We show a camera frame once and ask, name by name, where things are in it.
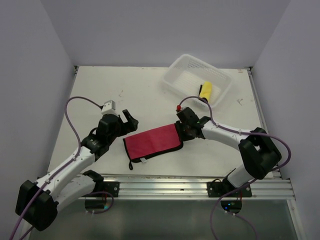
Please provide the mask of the grey and pink towel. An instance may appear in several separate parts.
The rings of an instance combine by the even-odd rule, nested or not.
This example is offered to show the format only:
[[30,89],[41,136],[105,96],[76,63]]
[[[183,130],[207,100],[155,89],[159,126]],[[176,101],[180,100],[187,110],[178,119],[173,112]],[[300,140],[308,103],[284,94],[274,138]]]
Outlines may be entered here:
[[174,123],[127,136],[123,139],[123,144],[131,171],[135,163],[144,163],[156,156],[178,151],[184,146]]

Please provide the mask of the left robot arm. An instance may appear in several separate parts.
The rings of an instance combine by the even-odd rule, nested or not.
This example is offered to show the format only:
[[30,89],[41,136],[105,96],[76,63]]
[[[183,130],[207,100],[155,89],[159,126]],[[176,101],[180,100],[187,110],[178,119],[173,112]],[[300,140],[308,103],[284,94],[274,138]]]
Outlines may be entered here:
[[77,149],[58,167],[35,182],[26,180],[19,188],[15,212],[38,231],[47,229],[59,211],[85,195],[104,194],[103,178],[89,170],[80,172],[95,163],[110,148],[116,138],[138,129],[138,120],[123,110],[126,121],[106,110],[97,127],[87,137],[78,140]]

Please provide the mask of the grey and yellow towel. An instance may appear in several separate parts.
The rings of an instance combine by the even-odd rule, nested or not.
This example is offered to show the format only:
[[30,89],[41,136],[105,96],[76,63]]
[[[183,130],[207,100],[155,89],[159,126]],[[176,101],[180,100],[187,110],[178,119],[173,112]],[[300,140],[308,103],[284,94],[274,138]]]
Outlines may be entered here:
[[213,91],[213,85],[209,81],[205,81],[200,85],[198,97],[205,102],[209,102]]

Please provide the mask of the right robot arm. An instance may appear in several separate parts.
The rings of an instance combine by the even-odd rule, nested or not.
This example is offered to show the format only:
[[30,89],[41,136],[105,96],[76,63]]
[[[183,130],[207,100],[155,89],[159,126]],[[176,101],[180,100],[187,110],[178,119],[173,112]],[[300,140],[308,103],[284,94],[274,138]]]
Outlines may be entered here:
[[195,138],[211,140],[238,150],[242,165],[232,170],[212,189],[220,196],[235,196],[253,179],[262,180],[282,159],[282,155],[266,131],[260,127],[248,133],[213,123],[208,116],[199,118],[189,107],[176,107],[178,134],[183,141]]

